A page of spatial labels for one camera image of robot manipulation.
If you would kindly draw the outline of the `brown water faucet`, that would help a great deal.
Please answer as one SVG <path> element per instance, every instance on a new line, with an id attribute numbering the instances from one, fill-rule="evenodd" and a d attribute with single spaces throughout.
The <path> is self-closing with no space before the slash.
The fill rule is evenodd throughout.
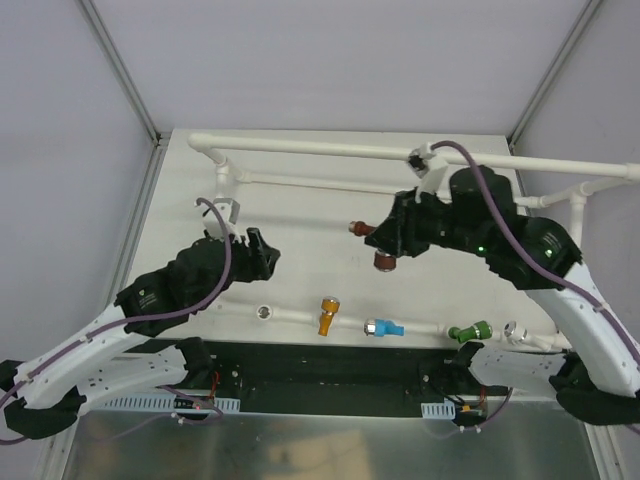
<path id="1" fill-rule="evenodd" d="M 366 245 L 375 248 L 373 265 L 378 271 L 388 273 L 396 269 L 397 259 L 381 249 L 377 241 L 372 237 L 376 230 L 374 226 L 368 225 L 363 221 L 352 221 L 349 223 L 348 230 L 356 237 L 364 238 Z"/>

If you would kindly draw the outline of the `white PVC pipe frame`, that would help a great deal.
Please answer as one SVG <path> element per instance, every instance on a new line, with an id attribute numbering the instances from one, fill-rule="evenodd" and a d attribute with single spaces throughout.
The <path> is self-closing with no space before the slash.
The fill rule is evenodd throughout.
<path id="1" fill-rule="evenodd" d="M 450 327 L 486 321 L 489 343 L 505 350 L 504 326 L 515 321 L 555 347 L 569 342 L 525 293 L 494 275 L 478 257 L 434 247 L 401 259 L 388 273 L 348 230 L 379 223 L 396 192 L 415 176 L 398 160 L 212 149 L 204 133 L 174 139 L 168 166 L 195 193 L 231 195 L 242 226 L 258 226 L 282 253 L 273 279 L 238 285 L 180 328 L 211 341 L 390 348 L 452 348 Z M 324 297 L 340 301 L 327 336 L 318 334 Z M 369 319 L 391 320 L 403 336 L 366 336 Z"/>

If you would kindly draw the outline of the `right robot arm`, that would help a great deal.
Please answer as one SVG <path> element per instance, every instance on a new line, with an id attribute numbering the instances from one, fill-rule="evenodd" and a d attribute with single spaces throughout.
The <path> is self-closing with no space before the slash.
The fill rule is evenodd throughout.
<path id="1" fill-rule="evenodd" d="M 365 244 L 393 259 L 432 246 L 473 254 L 540 306 L 569 344 L 542 354 L 467 341 L 453 359 L 452 387 L 466 395 L 483 385 L 527 390 L 591 425 L 638 423 L 639 349 L 620 337 L 581 251 L 557 222 L 518 214 L 508 178 L 488 167 L 480 173 L 484 185 L 469 168 L 455 172 L 448 203 L 426 192 L 396 193 Z"/>

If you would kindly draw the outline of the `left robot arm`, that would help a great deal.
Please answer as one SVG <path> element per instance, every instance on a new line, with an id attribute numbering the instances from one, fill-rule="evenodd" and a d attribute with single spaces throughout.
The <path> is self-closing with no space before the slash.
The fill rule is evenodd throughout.
<path id="1" fill-rule="evenodd" d="M 205 236 L 164 267 L 137 277 L 113 303 L 69 339 L 28 361 L 1 364 L 1 410 L 12 444 L 41 440 L 72 426 L 107 401 L 144 388 L 199 389 L 214 362 L 199 337 L 179 340 L 149 359 L 116 356 L 186 323 L 232 283 L 269 280 L 281 257 L 257 228 L 241 236 Z"/>

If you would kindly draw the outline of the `orange water faucet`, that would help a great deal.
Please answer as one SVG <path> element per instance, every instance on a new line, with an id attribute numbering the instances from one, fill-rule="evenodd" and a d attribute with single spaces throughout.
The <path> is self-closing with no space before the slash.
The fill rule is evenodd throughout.
<path id="1" fill-rule="evenodd" d="M 327 336 L 333 319 L 340 308 L 340 301 L 332 296 L 324 297 L 320 305 L 318 334 Z"/>

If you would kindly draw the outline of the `blue water faucet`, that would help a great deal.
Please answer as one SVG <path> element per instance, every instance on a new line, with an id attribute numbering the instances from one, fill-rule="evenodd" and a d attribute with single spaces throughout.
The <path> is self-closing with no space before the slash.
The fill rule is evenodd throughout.
<path id="1" fill-rule="evenodd" d="M 403 326 L 385 319 L 367 320 L 364 323 L 363 331 L 366 336 L 374 337 L 403 336 L 405 334 Z"/>

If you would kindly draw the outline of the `green water faucet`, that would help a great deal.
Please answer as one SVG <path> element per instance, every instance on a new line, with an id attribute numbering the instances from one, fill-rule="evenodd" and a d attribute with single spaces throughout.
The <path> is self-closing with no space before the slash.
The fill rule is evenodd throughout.
<path id="1" fill-rule="evenodd" d="M 450 327 L 447 336 L 459 344 L 464 344 L 469 341 L 491 339 L 493 328 L 486 321 L 478 321 L 465 328 Z"/>

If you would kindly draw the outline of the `white water faucet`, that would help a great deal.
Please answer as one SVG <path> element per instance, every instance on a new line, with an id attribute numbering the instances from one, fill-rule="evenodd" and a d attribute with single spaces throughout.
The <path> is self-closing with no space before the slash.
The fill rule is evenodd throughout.
<path id="1" fill-rule="evenodd" d="M 503 329 L 506 340 L 513 345 L 524 345 L 537 350 L 548 352 L 551 350 L 551 345 L 544 340 L 541 340 L 535 335 L 530 335 L 528 330 L 518 324 L 515 321 L 508 322 Z"/>

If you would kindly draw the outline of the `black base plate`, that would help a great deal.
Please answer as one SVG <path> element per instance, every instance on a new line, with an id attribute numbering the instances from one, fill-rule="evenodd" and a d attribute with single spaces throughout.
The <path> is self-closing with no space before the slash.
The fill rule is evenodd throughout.
<path id="1" fill-rule="evenodd" d="M 240 401 L 244 413 L 410 418 L 446 397 L 503 397 L 450 349 L 208 341 L 213 366 L 179 383 Z"/>

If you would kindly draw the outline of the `left aluminium frame post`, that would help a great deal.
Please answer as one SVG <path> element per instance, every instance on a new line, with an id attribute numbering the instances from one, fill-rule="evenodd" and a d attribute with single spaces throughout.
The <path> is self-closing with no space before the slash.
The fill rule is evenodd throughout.
<path id="1" fill-rule="evenodd" d="M 132 108 L 138 122 L 154 147 L 162 142 L 162 132 L 152 116 L 127 68 L 97 5 L 92 0 L 75 0 L 91 34 L 101 50 L 116 82 Z"/>

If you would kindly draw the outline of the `aluminium frame post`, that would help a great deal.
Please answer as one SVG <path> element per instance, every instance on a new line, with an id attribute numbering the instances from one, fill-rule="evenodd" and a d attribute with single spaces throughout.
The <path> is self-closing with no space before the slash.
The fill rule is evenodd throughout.
<path id="1" fill-rule="evenodd" d="M 152 116 L 127 68 L 97 5 L 92 0 L 75 0 L 91 34 L 101 50 L 116 82 L 132 108 L 138 122 L 154 147 L 162 142 L 162 132 Z"/>
<path id="2" fill-rule="evenodd" d="M 606 1 L 603 0 L 588 0 L 582 5 L 576 19 L 571 24 L 551 62 L 545 69 L 514 127 L 506 136 L 507 145 L 511 152 L 515 151 L 517 144 L 544 105 L 565 67 L 569 64 L 576 49 L 605 4 Z"/>

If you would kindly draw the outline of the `right aluminium frame post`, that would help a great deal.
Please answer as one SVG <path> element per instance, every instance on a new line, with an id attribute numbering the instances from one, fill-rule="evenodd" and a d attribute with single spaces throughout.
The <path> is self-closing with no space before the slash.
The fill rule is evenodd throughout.
<path id="1" fill-rule="evenodd" d="M 565 67 L 569 64 L 576 49 L 605 4 L 606 1 L 603 0 L 588 0 L 582 5 L 576 19 L 571 24 L 551 62 L 545 69 L 514 127 L 506 136 L 507 145 L 511 152 L 515 151 L 517 144 L 544 105 Z"/>

